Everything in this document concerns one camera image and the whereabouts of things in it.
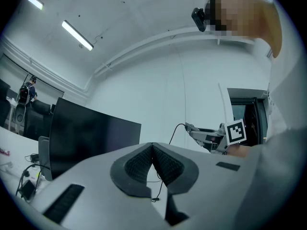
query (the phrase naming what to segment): white table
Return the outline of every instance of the white table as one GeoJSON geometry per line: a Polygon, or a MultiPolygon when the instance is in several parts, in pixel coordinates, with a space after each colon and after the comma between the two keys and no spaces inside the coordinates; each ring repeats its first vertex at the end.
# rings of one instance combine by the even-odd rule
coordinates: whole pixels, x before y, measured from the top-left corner
{"type": "MultiPolygon", "coordinates": [[[[10,156],[0,154],[0,178],[8,192],[15,195],[23,170],[32,164],[26,161],[24,157],[38,153],[38,141],[22,137],[0,127],[0,148],[10,151],[10,156]]],[[[39,170],[39,166],[29,168],[30,176],[24,177],[24,181],[30,179],[35,182],[39,170]]],[[[42,180],[37,192],[48,184],[48,181],[42,180]]]]}
{"type": "Polygon", "coordinates": [[[16,108],[17,102],[13,99],[7,98],[9,103],[11,104],[11,109],[10,109],[10,118],[9,118],[9,130],[11,130],[11,121],[12,121],[12,114],[13,114],[13,109],[16,108]]]}

